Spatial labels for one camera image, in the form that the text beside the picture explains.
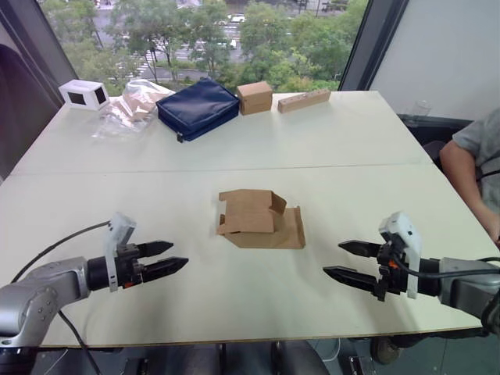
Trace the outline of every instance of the car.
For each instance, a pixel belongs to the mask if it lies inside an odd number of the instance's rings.
[[[198,51],[198,52],[205,51],[205,42],[204,41],[196,41],[195,42],[195,51]]]
[[[241,14],[241,13],[234,14],[231,17],[231,22],[233,22],[233,23],[240,23],[240,22],[244,22],[245,20],[246,20],[245,15]]]
[[[231,39],[231,42],[228,44],[225,41],[220,41],[217,43],[220,47],[236,49],[236,39]]]

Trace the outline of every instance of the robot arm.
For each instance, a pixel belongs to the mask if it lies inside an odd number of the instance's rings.
[[[354,255],[375,257],[380,278],[342,266],[324,267],[333,279],[385,299],[387,292],[417,292],[437,296],[443,305],[481,319],[483,327],[500,335],[500,268],[477,260],[421,259],[421,240],[407,215],[397,212],[379,228],[383,245],[363,241],[339,244]]]
[[[173,244],[128,244],[134,228],[132,220],[117,213],[108,225],[105,256],[50,262],[0,288],[0,374],[12,369],[29,373],[15,363],[25,348],[42,343],[63,306],[87,298],[91,291],[107,287],[115,291],[176,273],[188,262],[186,258],[171,257],[147,266],[140,264],[140,258],[161,254]]]

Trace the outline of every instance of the cardboard box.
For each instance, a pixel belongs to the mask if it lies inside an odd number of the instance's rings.
[[[226,201],[217,234],[239,248],[304,248],[300,207],[287,209],[287,202],[271,190],[240,189],[219,194]]]
[[[237,96],[242,115],[269,111],[273,104],[273,89],[265,81],[238,86]]]

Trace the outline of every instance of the gray t-shirt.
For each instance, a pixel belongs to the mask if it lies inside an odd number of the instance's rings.
[[[500,108],[453,134],[453,141],[476,158],[479,176],[500,170]],[[480,179],[483,202],[500,214],[500,173]]]

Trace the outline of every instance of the wooden block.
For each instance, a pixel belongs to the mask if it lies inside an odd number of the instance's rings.
[[[295,111],[296,109],[309,107],[310,105],[326,102],[330,99],[330,94],[330,90],[327,88],[321,88],[319,90],[306,92],[305,94],[299,94],[291,96],[290,98],[281,99],[278,102],[278,111],[286,113]]]

